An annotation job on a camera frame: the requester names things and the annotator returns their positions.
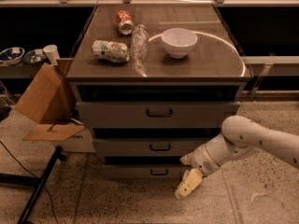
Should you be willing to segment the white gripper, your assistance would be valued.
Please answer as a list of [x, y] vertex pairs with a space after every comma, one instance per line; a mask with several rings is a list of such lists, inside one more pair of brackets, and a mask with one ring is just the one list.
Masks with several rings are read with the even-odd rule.
[[182, 181], [175, 191], [177, 199], [186, 198], [200, 186], [203, 176], [212, 175], [220, 169], [220, 166], [208, 154], [206, 145], [201, 145], [193, 153], [186, 154], [179, 160], [183, 165], [192, 165], [193, 169], [184, 173]]

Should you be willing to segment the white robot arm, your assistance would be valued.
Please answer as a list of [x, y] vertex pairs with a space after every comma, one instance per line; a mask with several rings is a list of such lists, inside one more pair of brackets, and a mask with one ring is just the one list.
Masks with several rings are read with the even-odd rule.
[[218, 171], [228, 161], [253, 155], [255, 149], [269, 154], [299, 169], [299, 136], [264, 126], [242, 116], [230, 116], [221, 125], [221, 132], [193, 152], [180, 158], [189, 166], [175, 195], [182, 199], [200, 186], [203, 179]]

